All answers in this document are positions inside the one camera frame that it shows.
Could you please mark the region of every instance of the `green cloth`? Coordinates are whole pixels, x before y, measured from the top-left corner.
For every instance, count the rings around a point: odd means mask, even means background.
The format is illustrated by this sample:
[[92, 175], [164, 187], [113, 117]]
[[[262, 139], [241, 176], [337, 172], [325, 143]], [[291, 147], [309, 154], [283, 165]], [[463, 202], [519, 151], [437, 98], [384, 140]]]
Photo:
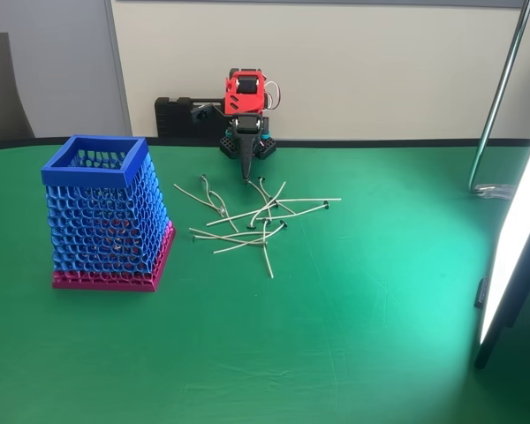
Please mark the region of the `green cloth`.
[[[473, 148], [254, 162], [271, 194], [343, 199], [287, 220], [270, 279], [259, 247], [193, 243], [188, 227], [218, 215], [173, 187], [204, 197], [206, 173], [233, 215], [259, 208], [239, 163], [151, 147], [178, 230], [157, 293], [51, 290], [40, 168], [57, 148], [0, 151], [1, 424], [530, 422], [530, 299], [473, 369], [473, 300], [508, 205], [467, 193]], [[527, 152], [490, 148], [479, 180], [515, 182]]]

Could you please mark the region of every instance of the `white wall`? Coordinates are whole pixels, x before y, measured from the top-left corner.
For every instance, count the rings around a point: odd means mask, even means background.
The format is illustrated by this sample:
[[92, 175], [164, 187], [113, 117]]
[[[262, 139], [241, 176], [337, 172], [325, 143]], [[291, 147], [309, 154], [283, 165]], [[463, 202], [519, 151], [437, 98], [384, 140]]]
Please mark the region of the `white wall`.
[[[136, 135], [159, 96], [223, 95], [231, 67], [260, 67], [283, 101], [277, 138], [475, 138], [518, 10], [179, 4], [112, 0]], [[494, 137], [530, 137], [530, 19]]]
[[37, 137], [126, 133], [103, 0], [0, 0]]

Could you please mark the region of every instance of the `lattice pattern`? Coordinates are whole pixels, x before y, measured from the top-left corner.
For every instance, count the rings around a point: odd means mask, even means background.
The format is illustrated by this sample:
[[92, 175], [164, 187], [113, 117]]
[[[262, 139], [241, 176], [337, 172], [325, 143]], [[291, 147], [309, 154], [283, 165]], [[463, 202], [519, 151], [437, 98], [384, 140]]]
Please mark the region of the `lattice pattern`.
[[[124, 179], [112, 179], [113, 172]], [[174, 229], [145, 139], [74, 136], [42, 175], [54, 287], [154, 291]], [[51, 184], [58, 180], [65, 184]]]
[[80, 149], [69, 166], [80, 168], [106, 168], [119, 170], [125, 159], [125, 152], [97, 152]]
[[54, 271], [53, 287], [56, 289], [119, 290], [154, 292], [163, 274], [170, 247], [175, 238], [172, 223], [167, 225], [153, 272], [86, 272]]
[[169, 222], [149, 155], [126, 188], [47, 187], [55, 270], [149, 272]]

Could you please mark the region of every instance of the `scattered sticks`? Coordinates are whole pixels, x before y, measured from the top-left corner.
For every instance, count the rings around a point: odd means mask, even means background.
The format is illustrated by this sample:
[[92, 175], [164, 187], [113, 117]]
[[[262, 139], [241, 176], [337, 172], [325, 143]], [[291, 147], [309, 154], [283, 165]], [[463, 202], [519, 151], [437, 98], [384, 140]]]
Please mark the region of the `scattered sticks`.
[[[230, 213], [228, 212], [228, 209], [226, 207], [226, 203], [223, 200], [223, 198], [216, 193], [215, 191], [211, 190], [210, 184], [208, 182], [208, 179], [206, 178], [206, 175], [201, 175], [201, 181], [204, 185], [204, 191], [206, 193], [206, 197], [208, 201], [204, 201], [202, 199], [199, 199], [198, 197], [194, 196], [193, 194], [190, 194], [183, 188], [179, 187], [178, 185], [174, 185], [180, 192], [186, 194], [187, 196], [195, 199], [200, 204], [205, 205], [209, 208], [212, 208], [215, 210], [222, 218], [218, 219], [217, 221], [213, 221], [211, 223], [207, 223], [207, 227], [210, 227], [212, 225], [217, 225], [219, 223], [230, 223], [231, 228], [235, 231], [233, 234], [228, 235], [218, 235], [213, 234], [210, 232], [205, 232], [201, 230], [197, 230], [194, 228], [189, 228], [189, 231], [193, 233], [193, 240], [195, 239], [214, 239], [214, 240], [222, 240], [227, 241], [230, 243], [233, 243], [234, 246], [226, 247], [224, 249], [215, 250], [215, 254], [221, 254], [224, 252], [230, 252], [231, 250], [239, 249], [243, 246], [262, 246], [263, 248], [263, 255], [265, 256], [265, 262], [267, 263], [267, 269], [269, 271], [269, 276], [271, 278], [274, 277], [273, 269], [271, 267], [271, 263], [269, 260], [269, 253], [268, 253], [268, 239], [275, 236], [278, 232], [280, 232], [283, 228], [287, 227], [287, 223], [284, 221], [284, 219], [288, 218], [294, 218], [297, 216], [303, 216], [305, 214], [308, 214], [310, 212], [314, 212], [315, 210], [319, 210], [322, 208], [329, 208], [329, 202], [330, 201], [340, 201], [340, 198], [317, 198], [317, 199], [279, 199], [279, 196], [281, 192], [284, 189], [284, 186], [286, 183], [282, 183], [281, 187], [279, 188], [278, 192], [276, 192], [276, 195], [271, 197], [269, 193], [265, 190], [265, 187], [263, 186], [263, 181], [265, 178], [259, 177], [259, 186], [257, 186], [252, 181], [248, 181], [248, 184], [252, 186], [257, 192], [259, 192], [260, 196], [263, 198], [263, 201], [265, 202], [265, 205], [259, 209], [252, 210], [250, 212], [246, 212], [244, 214], [239, 214], [236, 216], [230, 216]], [[212, 201], [212, 197], [216, 197], [220, 202], [221, 206], [216, 205]], [[308, 201], [308, 202], [315, 202], [315, 201], [321, 201], [322, 205], [315, 206], [313, 208], [309, 208], [300, 212], [294, 212], [292, 209], [287, 207], [285, 203], [298, 203], [302, 201]], [[273, 216], [271, 209], [273, 207], [280, 207], [286, 210], [290, 215], [285, 216]], [[259, 217], [260, 214], [263, 212], [267, 212], [267, 216]], [[234, 224], [234, 220], [237, 220], [239, 218], [243, 218], [246, 216], [251, 216], [251, 220], [249, 222], [249, 225], [247, 225], [247, 228], [253, 230], [255, 229], [255, 221], [262, 221], [263, 222], [263, 231], [246, 231], [246, 232], [239, 232], [238, 228]], [[279, 226], [273, 230], [273, 231], [267, 231], [267, 226], [270, 225], [273, 221], [280, 220]], [[254, 238], [253, 240], [246, 240], [242, 239], [245, 236], [259, 236], [257, 238]]]

